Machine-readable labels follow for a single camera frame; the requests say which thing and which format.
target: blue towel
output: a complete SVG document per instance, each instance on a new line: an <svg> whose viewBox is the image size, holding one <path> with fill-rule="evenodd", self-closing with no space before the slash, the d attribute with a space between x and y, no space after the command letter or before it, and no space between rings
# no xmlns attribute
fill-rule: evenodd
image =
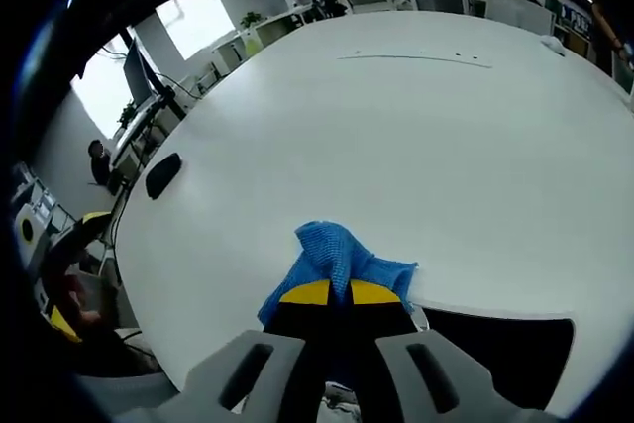
<svg viewBox="0 0 634 423"><path fill-rule="evenodd" d="M304 251L288 272L282 284L268 297L258 318L266 325L277 303L290 289L330 279L338 302L343 303L351 279L379 284L396 294L405 309L407 290L417 264L389 262L370 253L346 228L331 222L308 222L295 234Z"/></svg>

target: cable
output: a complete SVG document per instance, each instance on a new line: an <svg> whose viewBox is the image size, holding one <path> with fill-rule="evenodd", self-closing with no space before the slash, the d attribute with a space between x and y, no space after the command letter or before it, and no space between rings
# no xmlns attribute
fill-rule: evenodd
<svg viewBox="0 0 634 423"><path fill-rule="evenodd" d="M97 52L97 56L101 56L102 58L112 59L113 61L123 61L126 59L124 56L110 56L108 54L103 54L100 52Z"/></svg>
<svg viewBox="0 0 634 423"><path fill-rule="evenodd" d="M127 58L128 57L127 53L113 52L111 50L106 49L105 47L102 47L101 50L103 50L104 52L107 52L109 54L113 54L113 55L116 55L116 56L122 56L123 58Z"/></svg>
<svg viewBox="0 0 634 423"><path fill-rule="evenodd" d="M141 176L141 167L143 166L143 156L146 153L146 149L148 147L148 138L150 137L150 133L152 132L152 127L154 126L156 120L157 120L157 116L155 115L150 121L150 123L148 124L148 130L145 133L145 143L143 145L143 149L141 150L141 156L139 157L139 165L137 165L137 170L135 171L135 174L133 175L133 178L130 182L130 189L124 191L124 193L126 193L126 198L125 198L123 207L121 207L121 213L119 213L119 218L117 219L116 223L114 223L112 227L110 228L110 243L112 245L112 253L114 254L116 267L119 267L119 259L117 258L117 236L119 234L119 224L121 223L123 214L126 211L126 207L128 206L128 200L130 199L130 194L132 193L132 187Z"/></svg>
<svg viewBox="0 0 634 423"><path fill-rule="evenodd" d="M152 357L153 359L155 359L155 358L156 358L155 356L153 356L153 355L152 355L152 354L150 354L149 352L144 351L143 349L139 349L137 346L133 346L132 344L126 344L126 347L128 347L128 348L130 348L130 349L134 349L135 351L140 352L140 353L142 353L142 354L145 354L145 355L146 355L146 356L148 356L148 357Z"/></svg>
<svg viewBox="0 0 634 423"><path fill-rule="evenodd" d="M196 96L194 94L191 94L189 91L187 91L185 88L183 88L182 86L180 86L176 81L174 81L173 79L171 79L169 76L167 76L166 74L162 74L162 73L155 73L156 76L162 76L163 78L167 78L169 81L171 81L172 83L174 83L174 85L180 89L182 89L185 93L187 93L189 96L191 96L192 98L196 99L196 100L200 100L202 99L202 96Z"/></svg>
<svg viewBox="0 0 634 423"><path fill-rule="evenodd" d="M131 334L128 334L126 337L124 337L124 338L122 339L122 341L123 341L123 342L126 342L126 341L127 341L128 339L130 339L131 337L138 336L138 335L139 335L139 334L141 334L141 333L143 333L143 331L135 331L135 332L133 332L133 333L131 333Z"/></svg>

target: round table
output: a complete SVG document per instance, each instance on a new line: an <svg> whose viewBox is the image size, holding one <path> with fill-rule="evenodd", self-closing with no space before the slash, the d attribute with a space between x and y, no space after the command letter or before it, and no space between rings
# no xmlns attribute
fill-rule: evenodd
<svg viewBox="0 0 634 423"><path fill-rule="evenodd" d="M570 317L548 410L600 380L634 316L634 117L584 59L484 19L381 12L310 24L240 66L151 161L117 255L174 384L246 329L311 220L419 262L409 299L472 315Z"/></svg>

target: window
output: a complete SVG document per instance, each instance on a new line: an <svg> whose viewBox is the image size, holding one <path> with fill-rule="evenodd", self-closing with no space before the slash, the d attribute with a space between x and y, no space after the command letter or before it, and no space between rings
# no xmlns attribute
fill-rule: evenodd
<svg viewBox="0 0 634 423"><path fill-rule="evenodd" d="M157 14L185 59L234 30L221 0L170 0Z"/></svg>
<svg viewBox="0 0 634 423"><path fill-rule="evenodd" d="M123 39L115 37L88 61L83 77L75 76L70 83L90 119L108 139L119 129L121 112L132 99L123 72L127 53Z"/></svg>

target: computer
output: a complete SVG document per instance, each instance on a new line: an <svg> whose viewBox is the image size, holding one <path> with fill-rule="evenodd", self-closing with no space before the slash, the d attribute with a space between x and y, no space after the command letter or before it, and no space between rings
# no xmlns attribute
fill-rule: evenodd
<svg viewBox="0 0 634 423"><path fill-rule="evenodd" d="M130 45L126 62L123 65L123 71L126 75L130 92L132 93L132 99L137 106L141 106L151 98L153 94L136 40Z"/></svg>

